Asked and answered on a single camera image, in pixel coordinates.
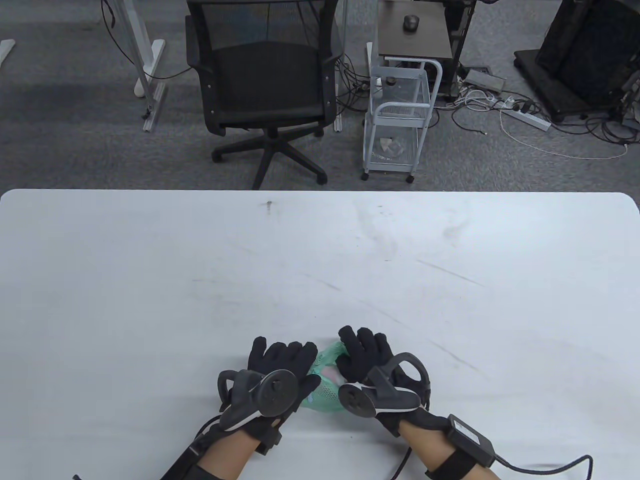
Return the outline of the person's left hand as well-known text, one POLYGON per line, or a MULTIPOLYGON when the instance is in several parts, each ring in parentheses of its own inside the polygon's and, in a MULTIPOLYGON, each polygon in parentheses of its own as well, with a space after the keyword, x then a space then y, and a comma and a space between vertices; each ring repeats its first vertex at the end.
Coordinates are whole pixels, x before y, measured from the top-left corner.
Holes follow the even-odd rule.
POLYGON ((267 346, 263 336, 254 339, 253 347, 247 359, 247 369, 267 375, 277 370, 288 370, 298 382, 298 394, 292 406, 281 415, 275 417, 259 417, 242 426, 243 432, 259 441, 256 452, 267 455, 269 450, 281 441, 281 427, 292 414, 298 411, 302 402, 308 398, 318 386, 321 378, 310 374, 318 355, 317 345, 313 342, 275 342, 267 346))

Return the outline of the person's right hand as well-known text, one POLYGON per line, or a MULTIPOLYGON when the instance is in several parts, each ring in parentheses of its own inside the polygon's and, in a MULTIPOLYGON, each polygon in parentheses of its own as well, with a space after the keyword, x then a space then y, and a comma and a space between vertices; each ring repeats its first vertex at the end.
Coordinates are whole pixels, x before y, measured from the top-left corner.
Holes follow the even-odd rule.
MULTIPOLYGON (((342 327, 338 336, 346 349, 336 359, 336 366, 348 384, 359 384, 358 390, 370 400, 378 397, 378 386, 370 379, 374 368, 385 368, 394 354, 383 333, 373 333, 367 327, 357 332, 350 326, 342 327)), ((429 412, 431 383, 429 375, 415 380, 397 365, 390 372, 388 382, 394 388, 394 398, 375 402, 373 410, 378 420, 394 437, 400 436, 400 425, 406 421, 419 429, 446 432, 450 427, 447 418, 429 412)))

